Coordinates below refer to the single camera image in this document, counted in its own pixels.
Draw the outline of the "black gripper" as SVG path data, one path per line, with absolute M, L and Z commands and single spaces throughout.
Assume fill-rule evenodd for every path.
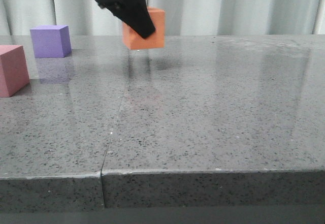
M 108 9 L 114 16 L 130 26 L 142 38 L 155 32 L 145 0 L 95 0 L 100 8 Z

